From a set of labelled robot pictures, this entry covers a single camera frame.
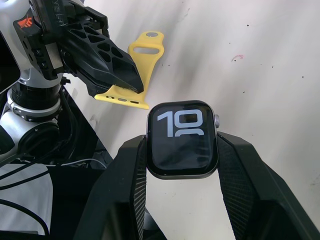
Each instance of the white cloth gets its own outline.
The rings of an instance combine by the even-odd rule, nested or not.
[[[0,168],[0,176],[15,170],[21,164],[7,164]],[[42,164],[34,164],[26,169],[0,180],[0,186],[13,184],[47,171]],[[0,199],[19,204],[37,214],[44,220],[50,230],[53,184],[49,174],[6,190],[0,190]],[[9,206],[0,204],[0,230],[2,231],[37,231],[45,232],[41,225],[32,217]]]

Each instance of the yellow silicone strap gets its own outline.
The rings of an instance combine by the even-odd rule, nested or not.
[[[163,40],[164,35],[161,32],[146,31],[128,47],[128,53],[132,57],[141,77],[144,89],[143,92],[137,94],[129,89],[113,85],[107,92],[97,94],[94,98],[114,104],[149,109],[148,104],[145,103],[145,97],[154,67],[158,59],[161,58],[165,52]],[[135,51],[135,48],[158,49],[159,52],[156,54],[139,53]]]

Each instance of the digital clock numeral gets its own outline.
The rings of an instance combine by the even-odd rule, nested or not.
[[[196,122],[180,122],[181,115],[189,115],[196,114],[197,121]],[[204,135],[204,131],[201,130],[200,127],[204,121],[202,117],[202,112],[199,109],[191,109],[191,110],[181,110],[177,111],[175,114],[173,111],[166,111],[165,113],[159,115],[157,120],[162,120],[167,118],[167,136],[168,138],[180,137],[181,135],[190,135],[190,134],[198,134],[199,136]],[[174,125],[179,128],[178,131],[174,134]]]

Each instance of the white cable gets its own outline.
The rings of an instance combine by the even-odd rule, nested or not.
[[[85,161],[95,161],[97,163],[100,163],[105,169],[107,168],[106,165],[104,165],[102,162],[100,162],[99,160],[97,159],[94,159],[94,158],[86,158],[86,159],[82,159],[82,160],[78,160],[78,161],[74,161],[74,162],[68,162],[68,163],[65,163],[65,164],[62,164],[61,166],[68,166],[68,165],[73,165],[73,164],[77,164],[77,163],[81,163],[81,162],[85,162]],[[47,167],[54,167],[55,165],[45,165]]]

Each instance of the white surface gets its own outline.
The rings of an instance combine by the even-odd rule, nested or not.
[[[21,164],[7,164],[0,168],[0,176],[21,166]],[[32,165],[1,180],[1,186],[19,182],[47,170],[47,167],[42,164]],[[53,185],[49,174],[13,188],[1,190],[0,199],[19,204],[34,212],[44,220],[50,231]],[[40,235],[45,234],[40,223],[12,207],[0,204],[0,216],[0,230],[2,231],[37,231]]]
[[[144,31],[163,32],[165,53],[147,103],[210,104],[219,130],[251,142],[320,229],[320,1],[86,4],[108,16],[111,39],[124,50]],[[232,62],[237,55],[243,59]],[[98,102],[78,79],[69,91],[113,157],[124,141],[146,132],[148,111]],[[147,182],[147,208],[169,240],[234,239],[217,172],[184,181],[149,174]]]

